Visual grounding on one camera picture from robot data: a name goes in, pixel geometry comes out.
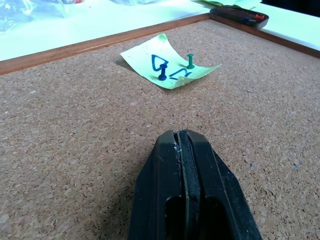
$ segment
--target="green sticky note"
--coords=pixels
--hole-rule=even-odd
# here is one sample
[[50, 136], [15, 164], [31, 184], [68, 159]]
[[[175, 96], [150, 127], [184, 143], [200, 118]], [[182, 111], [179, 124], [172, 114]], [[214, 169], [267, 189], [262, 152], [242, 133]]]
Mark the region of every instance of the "green sticky note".
[[203, 2], [213, 4], [216, 6], [223, 6], [223, 5], [233, 5], [235, 4], [236, 0], [219, 0], [219, 1], [213, 1], [213, 0], [202, 0]]
[[[213, 67], [195, 65], [193, 69], [187, 69], [189, 61], [183, 59], [173, 49], [164, 33], [122, 52], [121, 56], [138, 74], [165, 89], [175, 89], [186, 85], [202, 78], [221, 65]], [[161, 74], [161, 64], [167, 64], [166, 80], [163, 81], [158, 79]]]

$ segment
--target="plastic bag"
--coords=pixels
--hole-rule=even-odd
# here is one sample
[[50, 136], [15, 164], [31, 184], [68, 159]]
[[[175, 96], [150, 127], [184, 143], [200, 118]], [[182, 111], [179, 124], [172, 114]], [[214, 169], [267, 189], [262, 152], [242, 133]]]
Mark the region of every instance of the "plastic bag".
[[64, 4], [76, 0], [0, 0], [0, 33], [13, 26], [48, 17], [65, 18]]
[[166, 0], [111, 0], [111, 1], [116, 4], [135, 6], [135, 5], [143, 5], [143, 4], [153, 4], [153, 3], [163, 2]]

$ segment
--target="push pin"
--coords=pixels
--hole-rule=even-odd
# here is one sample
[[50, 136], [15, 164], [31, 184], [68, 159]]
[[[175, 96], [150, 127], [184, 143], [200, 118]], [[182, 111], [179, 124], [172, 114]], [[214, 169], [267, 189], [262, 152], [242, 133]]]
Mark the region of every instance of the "push pin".
[[167, 79], [167, 76], [166, 76], [166, 68], [167, 68], [167, 64], [161, 64], [160, 65], [160, 68], [161, 68], [161, 74], [159, 75], [158, 79], [160, 81], [164, 81]]
[[195, 65], [193, 64], [193, 60], [192, 60], [193, 55], [194, 55], [193, 53], [187, 54], [187, 56], [189, 57], [189, 65], [186, 67], [187, 69], [195, 68]]

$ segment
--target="wooden frame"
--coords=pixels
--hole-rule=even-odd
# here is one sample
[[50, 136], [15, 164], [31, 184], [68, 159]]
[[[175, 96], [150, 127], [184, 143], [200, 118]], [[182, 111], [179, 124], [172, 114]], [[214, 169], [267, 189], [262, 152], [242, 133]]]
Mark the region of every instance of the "wooden frame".
[[208, 13], [206, 13], [0, 61], [0, 75], [209, 19], [226, 24], [233, 28], [245, 31], [249, 34], [283, 45], [285, 47], [297, 50], [299, 52], [314, 56], [316, 58], [320, 58], [320, 51], [313, 48], [300, 45], [298, 43], [271, 35], [252, 27], [225, 19], [223, 17], [212, 17]]

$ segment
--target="cork surface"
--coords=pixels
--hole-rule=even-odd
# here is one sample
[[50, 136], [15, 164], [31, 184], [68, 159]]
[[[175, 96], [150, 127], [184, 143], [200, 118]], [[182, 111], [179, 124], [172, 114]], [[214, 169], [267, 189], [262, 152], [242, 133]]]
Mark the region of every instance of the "cork surface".
[[120, 56], [153, 35], [0, 76], [0, 239], [126, 239], [135, 179], [181, 129], [233, 171], [264, 239], [320, 239], [320, 60], [212, 20], [166, 34], [222, 66], [160, 89]]

